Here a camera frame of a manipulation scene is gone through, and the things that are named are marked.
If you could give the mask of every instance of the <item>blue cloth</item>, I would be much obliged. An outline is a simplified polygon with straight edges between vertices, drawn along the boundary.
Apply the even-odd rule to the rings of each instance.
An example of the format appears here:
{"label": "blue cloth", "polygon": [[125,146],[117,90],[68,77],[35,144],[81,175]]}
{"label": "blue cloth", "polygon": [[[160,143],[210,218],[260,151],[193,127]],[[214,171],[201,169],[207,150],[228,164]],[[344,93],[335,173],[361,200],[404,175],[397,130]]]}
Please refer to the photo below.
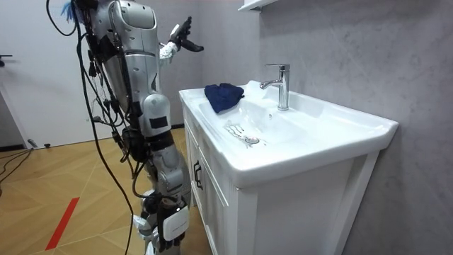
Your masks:
{"label": "blue cloth", "polygon": [[231,84],[208,85],[205,87],[205,95],[215,113],[230,109],[244,97],[243,89]]}

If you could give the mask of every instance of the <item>parquet floor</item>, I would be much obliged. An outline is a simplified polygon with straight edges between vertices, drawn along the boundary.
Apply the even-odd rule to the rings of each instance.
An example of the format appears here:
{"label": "parquet floor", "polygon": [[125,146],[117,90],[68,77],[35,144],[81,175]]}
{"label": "parquet floor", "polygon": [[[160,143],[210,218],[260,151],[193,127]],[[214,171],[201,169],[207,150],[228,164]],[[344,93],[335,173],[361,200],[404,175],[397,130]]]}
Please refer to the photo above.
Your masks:
{"label": "parquet floor", "polygon": [[[184,129],[172,130],[172,133],[177,148],[186,157]],[[131,192],[129,167],[119,162],[120,150],[112,139],[101,140],[101,147],[110,168],[126,190],[135,214],[139,214],[139,199]],[[13,153],[0,153],[0,157]],[[0,159],[0,165],[6,161],[8,159]],[[9,164],[8,169],[19,161],[16,159]],[[137,190],[145,192],[150,185],[143,171]],[[35,150],[1,188],[0,254],[124,254],[129,210],[99,159],[94,142]],[[57,247],[45,251],[72,198],[80,199]],[[196,207],[190,209],[190,227],[181,250],[185,255],[211,254]],[[129,254],[143,253],[144,242],[133,228]]]}

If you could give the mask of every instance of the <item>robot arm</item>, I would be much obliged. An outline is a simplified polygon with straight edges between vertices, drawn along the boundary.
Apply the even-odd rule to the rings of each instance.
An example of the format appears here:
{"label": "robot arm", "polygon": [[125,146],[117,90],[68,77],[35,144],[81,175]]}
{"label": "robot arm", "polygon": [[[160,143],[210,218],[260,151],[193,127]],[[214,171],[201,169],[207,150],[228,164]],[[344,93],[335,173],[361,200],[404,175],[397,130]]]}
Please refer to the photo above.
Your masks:
{"label": "robot arm", "polygon": [[178,249],[188,227],[190,178],[171,135],[170,102],[160,94],[159,69],[182,47],[199,52],[188,40],[191,17],[177,25],[159,49],[154,10],[131,0],[73,0],[74,16],[85,25],[88,46],[110,82],[126,120],[122,140],[136,162],[145,166],[153,184],[143,198],[139,232],[160,252]]}
{"label": "robot arm", "polygon": [[191,52],[200,52],[204,50],[203,46],[196,45],[187,39],[187,36],[190,34],[191,24],[192,17],[189,16],[182,26],[176,25],[171,31],[168,44],[161,48],[160,51],[159,63],[161,67],[170,64],[173,56],[181,49],[181,47],[184,47]]}

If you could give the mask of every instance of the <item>red floor stripe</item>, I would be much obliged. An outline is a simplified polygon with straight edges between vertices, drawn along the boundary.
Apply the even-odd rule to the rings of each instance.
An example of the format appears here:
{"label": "red floor stripe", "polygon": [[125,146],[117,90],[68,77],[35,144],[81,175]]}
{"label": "red floor stripe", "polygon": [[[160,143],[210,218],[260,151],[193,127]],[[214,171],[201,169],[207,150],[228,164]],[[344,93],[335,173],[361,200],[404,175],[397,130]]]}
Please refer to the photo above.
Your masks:
{"label": "red floor stripe", "polygon": [[52,235],[52,238],[50,238],[49,244],[47,244],[47,247],[45,248],[46,251],[57,247],[58,241],[62,237],[64,229],[68,225],[69,219],[71,218],[78,201],[79,198],[71,199],[68,208],[66,208],[66,212],[64,212],[62,219],[59,221],[59,224]]}

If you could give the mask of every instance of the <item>white sink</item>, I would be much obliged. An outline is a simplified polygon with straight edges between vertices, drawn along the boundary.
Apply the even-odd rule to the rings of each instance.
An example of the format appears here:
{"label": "white sink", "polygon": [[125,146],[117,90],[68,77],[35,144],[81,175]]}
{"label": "white sink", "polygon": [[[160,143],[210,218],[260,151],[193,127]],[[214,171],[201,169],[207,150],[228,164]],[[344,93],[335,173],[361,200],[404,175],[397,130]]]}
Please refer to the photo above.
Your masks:
{"label": "white sink", "polygon": [[[395,121],[295,92],[289,94],[289,110],[280,111],[277,88],[262,90],[257,81],[241,87],[245,97],[220,114],[204,89],[180,91],[239,188],[379,151],[389,146],[398,127]],[[246,138],[259,142],[249,144]]]}

